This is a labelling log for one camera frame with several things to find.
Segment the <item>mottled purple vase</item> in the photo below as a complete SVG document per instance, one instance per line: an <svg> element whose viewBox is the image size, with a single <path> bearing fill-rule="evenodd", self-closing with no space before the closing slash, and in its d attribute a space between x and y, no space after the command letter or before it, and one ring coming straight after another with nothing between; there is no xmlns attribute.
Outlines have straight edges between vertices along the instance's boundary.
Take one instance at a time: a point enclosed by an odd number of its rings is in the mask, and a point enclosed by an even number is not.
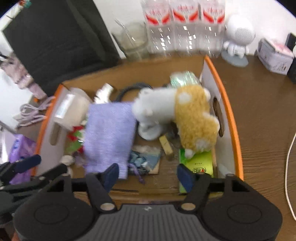
<svg viewBox="0 0 296 241"><path fill-rule="evenodd" d="M47 97L47 94L34 81L34 78L29 74L14 52L4 58L4 61L1 62L1 69L19 89L28 89L38 100Z"/></svg>

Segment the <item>white yellow plush toy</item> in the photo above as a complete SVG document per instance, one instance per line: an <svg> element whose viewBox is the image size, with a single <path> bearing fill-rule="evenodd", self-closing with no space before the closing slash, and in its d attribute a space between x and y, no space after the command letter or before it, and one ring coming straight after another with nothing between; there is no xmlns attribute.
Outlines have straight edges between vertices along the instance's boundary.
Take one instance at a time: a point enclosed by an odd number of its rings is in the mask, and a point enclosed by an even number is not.
<svg viewBox="0 0 296 241"><path fill-rule="evenodd" d="M210 91L201 85L179 88L144 88L132 105L138 123L152 126L174 122L185 157L210 151L216 144L220 123L210 113Z"/></svg>

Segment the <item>black paper bag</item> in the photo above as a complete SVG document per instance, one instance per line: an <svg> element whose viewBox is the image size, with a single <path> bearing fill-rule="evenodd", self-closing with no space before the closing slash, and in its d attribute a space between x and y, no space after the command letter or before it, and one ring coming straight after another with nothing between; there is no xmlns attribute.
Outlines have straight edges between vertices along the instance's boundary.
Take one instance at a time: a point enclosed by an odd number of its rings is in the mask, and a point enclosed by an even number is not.
<svg viewBox="0 0 296 241"><path fill-rule="evenodd" d="M32 1L4 36L48 96L63 81L111 68L120 59L94 1Z"/></svg>

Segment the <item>green tissue packet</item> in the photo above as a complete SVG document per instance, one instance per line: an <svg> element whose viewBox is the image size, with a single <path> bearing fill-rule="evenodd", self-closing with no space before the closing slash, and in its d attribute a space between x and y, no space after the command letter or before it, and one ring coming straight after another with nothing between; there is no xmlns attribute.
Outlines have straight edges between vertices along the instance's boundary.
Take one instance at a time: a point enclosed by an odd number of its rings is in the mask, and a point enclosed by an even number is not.
<svg viewBox="0 0 296 241"><path fill-rule="evenodd" d="M186 159L185 150L179 149L179 163L184 164L193 173L203 172L214 177L211 151L196 153L191 159Z"/></svg>

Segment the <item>water bottle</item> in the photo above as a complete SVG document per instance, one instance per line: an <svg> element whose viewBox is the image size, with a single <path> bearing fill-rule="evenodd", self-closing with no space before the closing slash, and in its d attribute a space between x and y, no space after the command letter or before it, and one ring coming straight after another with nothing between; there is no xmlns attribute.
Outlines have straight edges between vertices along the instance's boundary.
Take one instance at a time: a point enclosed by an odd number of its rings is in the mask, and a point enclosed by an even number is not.
<svg viewBox="0 0 296 241"><path fill-rule="evenodd" d="M198 1L170 1L175 30L175 48L191 54L197 50Z"/></svg>
<svg viewBox="0 0 296 241"><path fill-rule="evenodd" d="M200 1L199 50L209 57L218 57L225 33L225 1Z"/></svg>
<svg viewBox="0 0 296 241"><path fill-rule="evenodd" d="M149 37L149 52L169 56L175 50L169 1L142 1L141 6Z"/></svg>

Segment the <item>small clear plastic bag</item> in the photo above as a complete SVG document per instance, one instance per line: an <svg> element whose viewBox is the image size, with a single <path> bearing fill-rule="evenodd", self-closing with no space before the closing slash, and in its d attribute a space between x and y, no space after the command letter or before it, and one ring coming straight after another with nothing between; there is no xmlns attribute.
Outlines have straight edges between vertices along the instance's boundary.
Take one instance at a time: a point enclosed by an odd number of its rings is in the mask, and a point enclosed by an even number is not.
<svg viewBox="0 0 296 241"><path fill-rule="evenodd" d="M158 147L134 145L128 160L128 173L135 175L157 175L162 151Z"/></svg>

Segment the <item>pale green bath pouf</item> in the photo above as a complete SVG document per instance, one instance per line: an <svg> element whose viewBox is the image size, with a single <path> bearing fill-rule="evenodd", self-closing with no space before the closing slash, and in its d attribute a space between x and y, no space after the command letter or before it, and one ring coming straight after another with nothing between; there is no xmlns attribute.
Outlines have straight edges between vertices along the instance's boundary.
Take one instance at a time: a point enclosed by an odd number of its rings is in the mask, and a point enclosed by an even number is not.
<svg viewBox="0 0 296 241"><path fill-rule="evenodd" d="M170 75L170 84L174 88L188 85L201 85L199 78L191 71L174 72Z"/></svg>

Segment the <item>white earbud case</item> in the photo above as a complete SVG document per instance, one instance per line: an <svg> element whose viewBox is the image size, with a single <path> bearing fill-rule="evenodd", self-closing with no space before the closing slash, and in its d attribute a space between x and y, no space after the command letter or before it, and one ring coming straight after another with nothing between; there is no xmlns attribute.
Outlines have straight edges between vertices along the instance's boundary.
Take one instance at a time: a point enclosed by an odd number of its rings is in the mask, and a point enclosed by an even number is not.
<svg viewBox="0 0 296 241"><path fill-rule="evenodd" d="M60 159L60 163L66 165L66 166L71 166L75 163L75 159L71 155L64 155Z"/></svg>

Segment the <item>red artificial flower clip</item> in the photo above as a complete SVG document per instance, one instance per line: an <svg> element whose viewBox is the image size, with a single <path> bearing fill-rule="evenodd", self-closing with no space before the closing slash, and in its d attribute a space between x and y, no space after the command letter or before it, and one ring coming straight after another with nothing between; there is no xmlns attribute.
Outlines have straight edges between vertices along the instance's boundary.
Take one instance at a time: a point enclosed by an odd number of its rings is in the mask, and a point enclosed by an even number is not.
<svg viewBox="0 0 296 241"><path fill-rule="evenodd" d="M66 153L80 155L84 153L84 134L85 126L74 126L72 131L67 134L68 144L66 145Z"/></svg>

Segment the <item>white tissue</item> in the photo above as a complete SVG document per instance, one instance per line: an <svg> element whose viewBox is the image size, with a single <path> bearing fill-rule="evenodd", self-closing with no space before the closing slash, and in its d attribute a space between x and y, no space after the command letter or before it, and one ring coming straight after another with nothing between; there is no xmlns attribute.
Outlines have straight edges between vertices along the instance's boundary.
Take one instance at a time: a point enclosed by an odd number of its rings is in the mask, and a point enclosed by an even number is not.
<svg viewBox="0 0 296 241"><path fill-rule="evenodd" d="M95 97L94 97L94 103L95 104L104 104L110 102L110 96L113 92L114 88L108 84L105 83L102 88L98 89Z"/></svg>

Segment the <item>white round lid jar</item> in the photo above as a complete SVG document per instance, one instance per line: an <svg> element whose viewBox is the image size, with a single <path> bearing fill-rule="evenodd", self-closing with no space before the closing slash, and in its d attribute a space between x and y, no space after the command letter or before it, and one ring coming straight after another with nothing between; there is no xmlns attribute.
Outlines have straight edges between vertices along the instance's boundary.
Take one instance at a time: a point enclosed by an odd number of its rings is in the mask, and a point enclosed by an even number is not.
<svg viewBox="0 0 296 241"><path fill-rule="evenodd" d="M149 126L144 123L139 123L137 130L140 137L147 141L153 141L161 136L164 128L160 124Z"/></svg>

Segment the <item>purple tissue pack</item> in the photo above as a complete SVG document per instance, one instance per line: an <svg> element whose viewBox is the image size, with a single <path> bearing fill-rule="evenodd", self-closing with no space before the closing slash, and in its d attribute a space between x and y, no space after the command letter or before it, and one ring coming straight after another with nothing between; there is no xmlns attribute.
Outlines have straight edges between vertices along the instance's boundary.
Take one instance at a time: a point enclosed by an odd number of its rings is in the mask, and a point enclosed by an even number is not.
<svg viewBox="0 0 296 241"><path fill-rule="evenodd" d="M9 162L14 163L20 159L25 159L33 156L36 149L36 142L25 137L24 135L16 135L16 139L11 148L11 152L9 154ZM10 181L10 184L20 184L23 182L29 182L31 179L31 170L27 170L23 173L18 173L15 177Z"/></svg>

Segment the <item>translucent plastic container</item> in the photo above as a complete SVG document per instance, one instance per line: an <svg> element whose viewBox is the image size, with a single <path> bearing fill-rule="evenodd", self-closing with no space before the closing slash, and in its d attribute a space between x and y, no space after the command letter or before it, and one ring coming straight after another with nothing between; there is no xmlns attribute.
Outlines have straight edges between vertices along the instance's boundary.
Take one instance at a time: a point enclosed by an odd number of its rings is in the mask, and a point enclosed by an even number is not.
<svg viewBox="0 0 296 241"><path fill-rule="evenodd" d="M86 117L91 98L79 88L70 88L54 114L54 122L62 128L72 131Z"/></svg>

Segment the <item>beige eraser block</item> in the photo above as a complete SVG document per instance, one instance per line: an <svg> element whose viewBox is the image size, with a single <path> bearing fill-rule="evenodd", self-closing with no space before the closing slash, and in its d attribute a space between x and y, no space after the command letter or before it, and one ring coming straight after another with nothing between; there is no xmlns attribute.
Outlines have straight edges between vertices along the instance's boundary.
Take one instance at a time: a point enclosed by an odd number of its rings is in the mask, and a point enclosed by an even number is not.
<svg viewBox="0 0 296 241"><path fill-rule="evenodd" d="M173 148L168 141L166 136L160 136L159 137L159 142L163 148L163 151L165 153L165 157L167 160L172 160L174 158L174 151Z"/></svg>

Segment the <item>purple knitted pouch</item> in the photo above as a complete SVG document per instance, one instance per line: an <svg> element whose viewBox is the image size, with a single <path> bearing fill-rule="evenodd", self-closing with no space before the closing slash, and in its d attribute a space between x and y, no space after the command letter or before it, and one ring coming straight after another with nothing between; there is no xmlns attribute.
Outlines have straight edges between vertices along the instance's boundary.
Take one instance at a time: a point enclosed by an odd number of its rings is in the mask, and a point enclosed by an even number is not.
<svg viewBox="0 0 296 241"><path fill-rule="evenodd" d="M91 104L83 144L85 172L101 173L117 163L119 179L127 179L136 125L132 102Z"/></svg>

